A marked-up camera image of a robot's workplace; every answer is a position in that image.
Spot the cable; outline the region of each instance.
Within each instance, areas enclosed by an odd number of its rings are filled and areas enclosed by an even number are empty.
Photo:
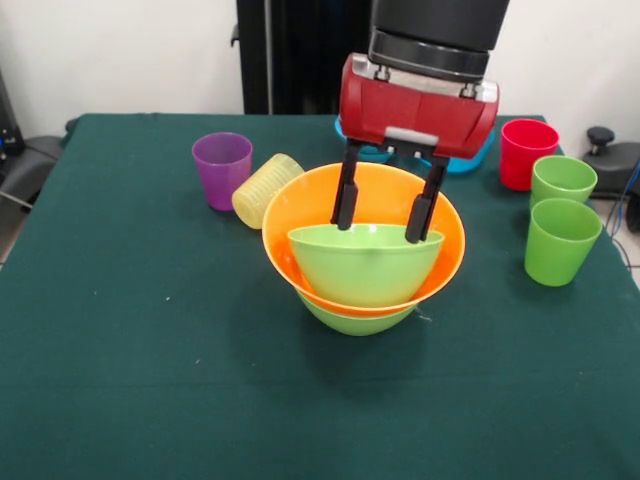
[[[29,210],[33,208],[33,205],[31,205],[30,203],[27,203],[24,200],[20,200],[18,197],[14,197],[13,195],[7,192],[3,192],[2,190],[0,190],[0,197],[4,197],[7,200],[11,200],[12,202],[17,203],[21,207],[28,208]]]
[[[609,231],[609,223],[613,218],[613,213],[616,211],[616,209],[618,211],[618,216],[614,220],[613,227],[611,229],[612,237],[615,236],[620,231],[620,228],[622,227],[622,204],[624,202],[624,198],[626,197],[627,193],[629,192],[631,187],[633,187],[633,185],[635,184],[635,182],[638,180],[639,177],[640,177],[640,159],[636,162],[636,165],[633,171],[631,172],[631,175],[629,175],[629,180],[627,180],[627,184],[625,185],[618,199],[614,202],[613,206],[611,207],[611,210],[609,211],[609,215],[607,215],[605,230]]]
[[[629,254],[627,253],[625,248],[617,239],[611,237],[611,241],[616,245],[616,247],[618,247],[618,250],[624,257],[624,266],[627,267],[627,270],[631,270],[631,259],[629,258]]]
[[[40,155],[44,155],[45,157],[49,157],[51,160],[55,160],[56,162],[58,161],[58,159],[56,157],[54,157],[53,155],[51,155],[48,152],[45,152],[44,150],[40,150],[39,148],[35,148],[35,147],[32,147],[31,145],[26,145],[26,144],[25,144],[24,148],[26,148],[27,150],[32,150],[34,152],[38,152]]]

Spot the orange bowl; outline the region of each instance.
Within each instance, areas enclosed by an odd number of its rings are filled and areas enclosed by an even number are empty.
[[[309,170],[285,185],[271,200],[262,224],[262,241],[278,273],[317,306],[359,317],[397,313],[440,291],[460,268],[465,249],[462,221],[443,194],[438,196],[429,227],[445,235],[442,250],[431,274],[411,300],[366,308],[332,302],[315,294],[298,267],[287,234],[294,228],[329,223],[340,169],[341,164],[336,163]],[[359,192],[354,223],[406,225],[413,201],[424,186],[424,180],[411,173],[375,163],[359,163],[355,181]]]

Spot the cup rim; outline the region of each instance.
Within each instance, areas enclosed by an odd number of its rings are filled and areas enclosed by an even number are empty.
[[[196,147],[200,142],[204,142],[205,140],[211,138],[211,137],[219,137],[219,136],[233,136],[236,138],[241,139],[243,142],[245,142],[246,145],[249,146],[249,151],[247,152],[247,154],[244,157],[241,157],[237,160],[234,160],[233,162],[229,162],[229,163],[211,163],[211,162],[207,162],[205,160],[202,160],[200,157],[198,157],[196,155]],[[247,159],[247,157],[251,157],[253,155],[253,143],[251,143],[251,140],[249,140],[246,136],[242,135],[241,133],[236,133],[236,132],[213,132],[213,133],[208,133],[206,135],[203,135],[202,137],[198,138],[195,142],[193,142],[193,145],[191,146],[191,155],[193,156],[194,160],[199,163],[200,165],[206,165],[208,167],[230,167],[232,165],[237,165],[238,163],[243,162],[244,160]]]
[[[572,163],[579,163],[579,164],[587,167],[587,169],[589,170],[589,172],[593,176],[593,181],[589,184],[588,187],[583,187],[583,188],[564,188],[564,187],[559,187],[557,185],[554,185],[553,183],[550,183],[550,182],[546,181],[542,176],[540,176],[540,174],[537,172],[536,168],[538,167],[538,164],[541,164],[543,161],[548,160],[550,158],[562,158],[564,160],[570,160]],[[567,192],[567,193],[568,192],[576,192],[576,193],[588,192],[589,190],[593,190],[596,187],[596,184],[598,183],[598,173],[591,167],[591,165],[589,165],[587,162],[585,162],[583,160],[580,160],[579,158],[571,157],[569,155],[546,155],[544,157],[539,158],[533,164],[533,174],[544,185],[546,185],[548,187],[551,187],[551,188],[554,188],[556,190],[559,190],[561,192]]]
[[[537,125],[543,125],[547,128],[549,128],[555,135],[555,140],[552,144],[549,144],[545,147],[529,147],[527,145],[522,145],[521,143],[518,143],[514,140],[512,140],[509,135],[507,135],[507,133],[505,132],[506,128],[513,125],[514,123],[535,123]],[[514,145],[520,147],[520,148],[525,148],[527,150],[533,150],[533,151],[539,151],[539,150],[548,150],[549,148],[553,147],[553,148],[557,148],[558,144],[560,143],[560,134],[558,133],[558,131],[553,128],[551,125],[549,125],[547,122],[543,122],[541,120],[537,120],[535,118],[514,118],[513,120],[509,120],[507,123],[505,123],[502,126],[502,136],[504,138],[506,138],[507,140],[509,140],[509,142],[513,143]]]
[[[549,233],[545,228],[543,228],[540,223],[538,223],[538,221],[536,220],[535,217],[535,213],[536,210],[539,210],[541,207],[546,206],[547,204],[550,203],[556,203],[556,204],[571,204],[572,206],[575,206],[576,208],[579,208],[580,210],[584,210],[584,211],[588,211],[588,215],[591,216],[592,219],[597,220],[598,224],[600,225],[600,228],[598,229],[598,232],[587,237],[587,238],[583,238],[580,240],[572,240],[570,238],[564,238],[564,237],[559,237],[558,235],[553,235],[551,233]],[[538,203],[536,203],[533,208],[531,209],[531,222],[534,223],[539,229],[540,231],[546,235],[547,237],[553,238],[555,240],[559,240],[561,242],[565,242],[565,243],[569,243],[569,244],[582,244],[582,243],[589,243],[592,241],[595,241],[600,234],[602,233],[602,220],[600,220],[600,217],[598,216],[598,214],[595,212],[595,210],[593,210],[591,207],[585,205],[584,203],[581,202],[576,202],[575,200],[572,200],[570,198],[546,198],[544,200],[540,200]]]

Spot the floor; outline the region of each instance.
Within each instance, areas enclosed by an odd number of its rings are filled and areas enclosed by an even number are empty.
[[[598,212],[602,221],[605,222],[613,202],[605,200],[594,200],[593,207]],[[27,215],[20,210],[19,207],[3,208],[1,212],[2,221],[0,221],[0,269],[11,253],[13,245],[20,237],[22,228],[27,222]],[[623,222],[620,231],[615,236],[625,249],[631,265],[640,266],[640,235],[633,235],[627,230],[626,224]],[[640,268],[633,268],[631,271],[633,279],[640,288]]]

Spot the blue container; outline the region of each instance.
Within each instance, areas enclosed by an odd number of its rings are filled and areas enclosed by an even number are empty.
[[[334,126],[336,128],[336,133],[340,136],[343,142],[347,142],[347,137],[342,133],[342,127],[340,126],[340,117],[337,117]],[[496,133],[491,130],[487,141],[484,142],[482,148],[478,151],[475,157],[470,160],[464,160],[462,158],[451,158],[449,160],[449,167],[447,168],[448,173],[460,174],[471,172],[478,168],[482,162],[484,161],[484,157],[487,155],[489,148],[496,139]],[[391,158],[391,154],[388,152],[381,152],[374,146],[365,146],[360,149],[360,153],[358,154],[358,158],[364,162],[373,162],[373,163],[385,163]],[[421,161],[431,167],[431,163],[428,160]]]
[[[473,157],[470,160],[465,160],[463,158],[455,158],[455,157],[451,158],[451,160],[449,160],[449,167],[447,168],[447,172],[453,173],[454,175],[456,175],[460,173],[468,173],[478,168],[480,165],[482,165],[482,162],[484,162],[484,157],[487,156],[487,152],[491,148],[491,145],[493,145],[493,142],[495,139],[496,139],[496,132],[491,130],[489,137],[484,142],[484,145],[482,146],[482,148],[478,150],[478,153],[476,153],[475,157]],[[428,161],[425,160],[424,162],[429,166],[431,166],[431,164]]]
[[[333,123],[336,127],[336,133],[342,139],[344,143],[347,143],[347,137],[342,133],[342,127],[340,126],[340,117],[336,117],[336,121]],[[358,159],[363,162],[371,162],[371,163],[385,163],[391,158],[391,154],[389,152],[381,152],[373,145],[367,145],[360,149],[360,153],[358,153]]]

